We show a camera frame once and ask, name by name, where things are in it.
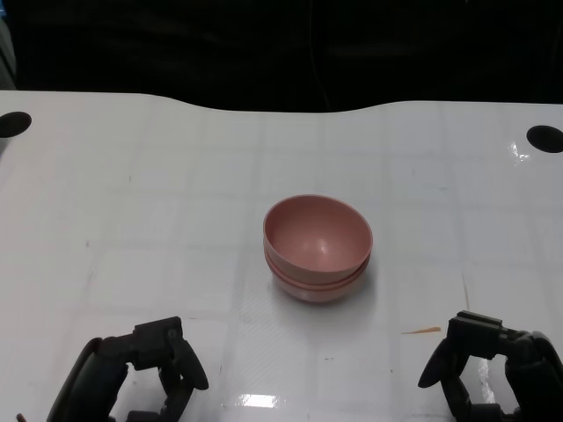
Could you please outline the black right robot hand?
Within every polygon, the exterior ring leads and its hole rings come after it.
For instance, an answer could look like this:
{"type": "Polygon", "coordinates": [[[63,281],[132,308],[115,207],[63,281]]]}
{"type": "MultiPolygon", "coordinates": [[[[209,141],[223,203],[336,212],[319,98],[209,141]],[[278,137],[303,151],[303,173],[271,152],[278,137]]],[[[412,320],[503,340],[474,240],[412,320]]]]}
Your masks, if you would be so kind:
{"type": "Polygon", "coordinates": [[[449,320],[418,386],[437,383],[457,421],[562,420],[562,362],[551,341],[539,331],[506,328],[500,319],[464,310],[449,320]],[[518,402],[511,414],[498,404],[474,404],[460,378],[470,357],[497,355],[506,358],[505,376],[518,402]]]}

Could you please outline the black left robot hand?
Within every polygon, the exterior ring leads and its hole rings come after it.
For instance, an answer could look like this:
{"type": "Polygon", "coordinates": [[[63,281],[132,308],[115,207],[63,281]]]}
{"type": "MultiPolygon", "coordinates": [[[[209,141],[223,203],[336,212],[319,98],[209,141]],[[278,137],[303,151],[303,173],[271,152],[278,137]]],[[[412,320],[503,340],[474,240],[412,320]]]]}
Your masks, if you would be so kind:
{"type": "Polygon", "coordinates": [[[193,392],[209,387],[177,316],[137,325],[124,336],[94,338],[79,354],[62,385],[49,421],[113,421],[110,412],[128,367],[155,368],[166,394],[160,411],[130,411],[128,421],[178,421],[193,392]]]}

